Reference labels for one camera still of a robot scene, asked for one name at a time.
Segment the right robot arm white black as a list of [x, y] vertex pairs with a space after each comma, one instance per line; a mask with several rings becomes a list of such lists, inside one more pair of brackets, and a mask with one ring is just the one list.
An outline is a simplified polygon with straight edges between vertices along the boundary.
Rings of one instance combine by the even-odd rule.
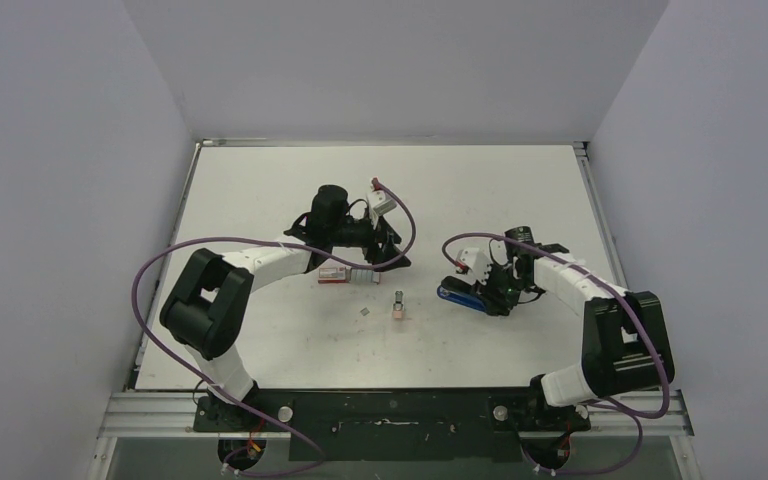
[[551, 295], [575, 314], [581, 325], [579, 359], [569, 367], [537, 376], [537, 394], [525, 402], [528, 421], [553, 427], [565, 407], [607, 400], [654, 387], [668, 388], [675, 367], [660, 299], [649, 291], [615, 285], [583, 266], [559, 243], [535, 241], [528, 226], [501, 235], [505, 259], [491, 249], [464, 248], [448, 255], [455, 272], [437, 289], [446, 301], [488, 316], [507, 316], [523, 295]]

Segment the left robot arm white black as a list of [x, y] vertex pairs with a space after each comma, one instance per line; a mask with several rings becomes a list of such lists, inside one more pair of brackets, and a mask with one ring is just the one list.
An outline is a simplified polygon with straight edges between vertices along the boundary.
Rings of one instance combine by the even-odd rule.
[[407, 253], [417, 234], [404, 240], [385, 218], [395, 208], [404, 209], [404, 202], [378, 179], [361, 202], [364, 214], [356, 218], [347, 191], [323, 185], [309, 210], [273, 241], [247, 239], [245, 249], [226, 254], [208, 249], [208, 238], [194, 241], [197, 249], [163, 304], [159, 321], [193, 356], [193, 372], [222, 400], [219, 416], [233, 430], [250, 428], [258, 417], [259, 405], [250, 396], [256, 382], [236, 348], [252, 293], [336, 261], [337, 248], [362, 253], [361, 263], [341, 262], [351, 270], [380, 273], [410, 266]]

